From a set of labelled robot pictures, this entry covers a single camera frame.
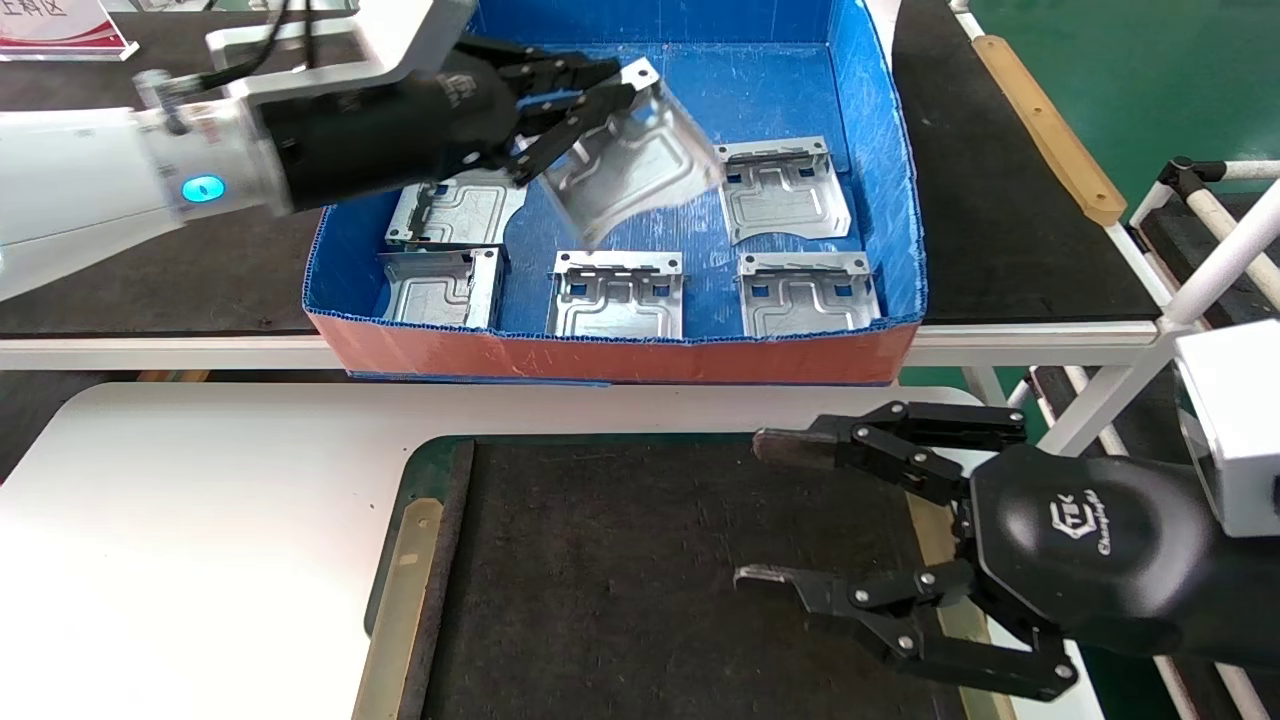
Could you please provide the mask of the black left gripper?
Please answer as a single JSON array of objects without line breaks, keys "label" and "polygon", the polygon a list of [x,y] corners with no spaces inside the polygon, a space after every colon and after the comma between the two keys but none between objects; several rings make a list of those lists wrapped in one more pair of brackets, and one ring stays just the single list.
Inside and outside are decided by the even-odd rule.
[{"label": "black left gripper", "polygon": [[[293,211],[507,161],[509,178],[524,187],[631,109],[632,85],[600,85],[621,69],[616,58],[468,38],[434,73],[265,102],[262,127]],[[518,97],[559,91],[585,92],[517,109]],[[515,138],[531,142],[511,158]]]}]

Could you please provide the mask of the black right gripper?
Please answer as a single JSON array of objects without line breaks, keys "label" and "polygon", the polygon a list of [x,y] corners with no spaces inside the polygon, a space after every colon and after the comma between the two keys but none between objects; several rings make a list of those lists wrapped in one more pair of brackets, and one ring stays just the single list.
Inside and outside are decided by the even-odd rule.
[{"label": "black right gripper", "polygon": [[[806,614],[850,623],[896,673],[1024,700],[1055,701],[1078,683],[1064,634],[1120,653],[1213,652],[1216,521],[1189,466],[1018,446],[979,465],[969,487],[980,566],[1028,609],[992,593],[964,559],[872,580],[751,564],[733,585],[792,591]],[[1025,630],[1025,648],[918,625],[920,612],[961,600]]]}]

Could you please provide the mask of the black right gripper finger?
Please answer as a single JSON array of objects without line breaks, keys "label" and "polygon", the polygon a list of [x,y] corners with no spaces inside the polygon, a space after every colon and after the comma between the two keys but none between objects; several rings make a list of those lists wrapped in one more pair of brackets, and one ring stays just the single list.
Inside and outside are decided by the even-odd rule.
[{"label": "black right gripper finger", "polygon": [[997,454],[1025,441],[1021,413],[1007,407],[890,401],[859,416],[819,415],[803,430],[760,429],[751,450],[774,465],[863,471],[947,506],[969,491],[938,448]]}]

